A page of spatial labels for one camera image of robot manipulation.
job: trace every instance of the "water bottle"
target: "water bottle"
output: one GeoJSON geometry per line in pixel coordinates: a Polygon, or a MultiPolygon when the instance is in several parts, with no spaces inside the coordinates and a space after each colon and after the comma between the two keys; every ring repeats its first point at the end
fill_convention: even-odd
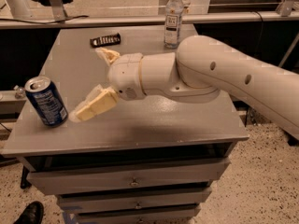
{"type": "Polygon", "coordinates": [[[183,10],[184,5],[181,0],[169,0],[166,5],[164,43],[170,49],[178,47],[183,10]]]}

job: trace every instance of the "blue soda can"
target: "blue soda can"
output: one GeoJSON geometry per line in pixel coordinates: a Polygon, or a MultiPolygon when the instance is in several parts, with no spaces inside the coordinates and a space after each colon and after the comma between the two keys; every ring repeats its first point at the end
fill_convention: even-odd
{"type": "Polygon", "coordinates": [[[25,84],[26,96],[43,123],[57,127],[67,119],[67,111],[55,84],[44,76],[34,77],[25,84]]]}

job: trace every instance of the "speckled floor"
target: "speckled floor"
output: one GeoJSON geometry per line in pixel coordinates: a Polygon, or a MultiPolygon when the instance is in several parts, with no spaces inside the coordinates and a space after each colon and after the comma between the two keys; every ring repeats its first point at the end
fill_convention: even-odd
{"type": "MultiPolygon", "coordinates": [[[[250,139],[235,146],[232,164],[212,184],[198,216],[156,224],[299,223],[299,147],[290,147],[288,137],[275,124],[262,118],[257,121],[259,125],[247,126],[250,139]]],[[[1,223],[13,223],[34,200],[45,205],[43,223],[64,223],[54,197],[44,196],[35,187],[20,189],[21,168],[20,164],[0,168],[1,223]]]]}

